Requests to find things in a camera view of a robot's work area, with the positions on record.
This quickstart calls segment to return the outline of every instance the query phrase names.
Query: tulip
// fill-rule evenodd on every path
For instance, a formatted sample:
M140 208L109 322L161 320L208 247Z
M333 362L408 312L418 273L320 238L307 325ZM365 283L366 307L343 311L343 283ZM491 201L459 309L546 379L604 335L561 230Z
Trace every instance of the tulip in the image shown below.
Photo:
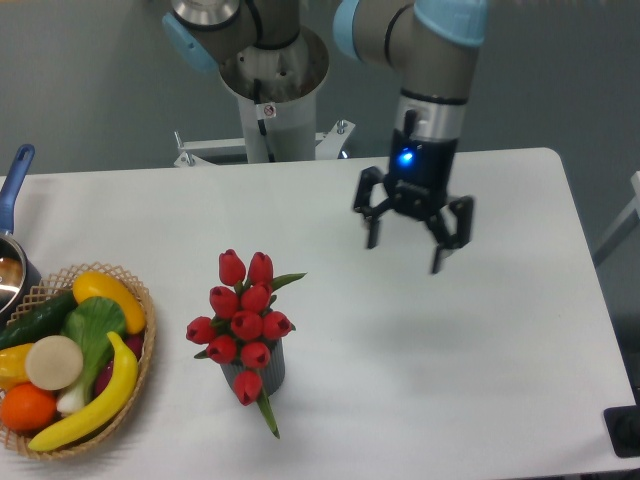
M240 310L231 319L231 330L238 338L249 342L262 334L262 318L247 310Z
M244 310L260 313L269 306L271 287L266 283L258 283L242 294L240 305Z
M271 283L273 280L273 263L269 255L262 252L256 252L249 264L249 280L255 285L256 283Z
M264 368L270 358L269 348L262 342L249 343L240 351L240 359L247 368Z
M198 317L187 327L187 340L193 343L204 345L211 343L214 338L216 338L216 331L208 317Z
M242 282L247 273L247 269L238 258L234 250L227 250L220 254L220 281L225 285L233 287L236 283Z
M262 392L262 378L256 372L245 370L233 381L233 391L244 406L255 402Z
M238 347L229 335L221 335L207 347L207 356L214 362L231 363L236 358Z
M282 312L271 312L264 317L262 335L268 340L278 340L291 331L291 322Z
M233 290L227 287L214 287L209 292L211 308L220 318L230 319L238 311L240 300Z

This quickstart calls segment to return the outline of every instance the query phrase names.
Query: yellow bell pepper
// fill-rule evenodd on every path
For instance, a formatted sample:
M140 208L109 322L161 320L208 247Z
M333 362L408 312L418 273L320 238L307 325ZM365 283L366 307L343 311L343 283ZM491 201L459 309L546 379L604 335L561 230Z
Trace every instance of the yellow bell pepper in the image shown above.
M80 304L87 298L105 297L113 300L124 313L127 333L136 335L146 326L144 312L140 303L122 283L106 273L88 271L80 274L73 282L73 296Z
M8 392L16 385L29 381L24 362L32 346L33 343L25 343L0 350L0 390Z
M138 379L138 360L115 332L107 333L113 350L113 376L107 388L82 410L63 418L37 434L29 448L50 452L74 442L105 425L127 404Z

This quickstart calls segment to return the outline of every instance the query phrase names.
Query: green cucumber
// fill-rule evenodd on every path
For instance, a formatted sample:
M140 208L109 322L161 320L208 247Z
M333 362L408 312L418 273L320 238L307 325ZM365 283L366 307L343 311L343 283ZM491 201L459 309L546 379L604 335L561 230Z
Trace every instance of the green cucumber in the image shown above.
M42 302L0 332L0 350L58 335L67 314L77 306L71 290Z

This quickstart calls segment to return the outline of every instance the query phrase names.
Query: sticker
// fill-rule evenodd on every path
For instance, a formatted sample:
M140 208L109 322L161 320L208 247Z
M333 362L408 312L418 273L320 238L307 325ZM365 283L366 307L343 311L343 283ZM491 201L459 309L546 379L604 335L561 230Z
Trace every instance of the sticker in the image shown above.
M256 105L256 115L258 120L269 120L270 118L275 118L277 113L276 104L273 102Z

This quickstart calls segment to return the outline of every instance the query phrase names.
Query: ribbed vase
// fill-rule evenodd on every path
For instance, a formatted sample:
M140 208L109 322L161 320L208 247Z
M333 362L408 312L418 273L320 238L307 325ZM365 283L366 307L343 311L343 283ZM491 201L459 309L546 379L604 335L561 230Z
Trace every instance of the ribbed vase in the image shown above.
M267 391L267 395L271 396L275 393L284 380L284 353L282 352L282 339L278 340L274 347L270 349L271 359L267 368L258 370L258 373L262 377L262 384ZM240 372L245 370L244 365L240 362L227 363L220 365L222 373L227 379L229 387L233 389L233 381L236 379Z

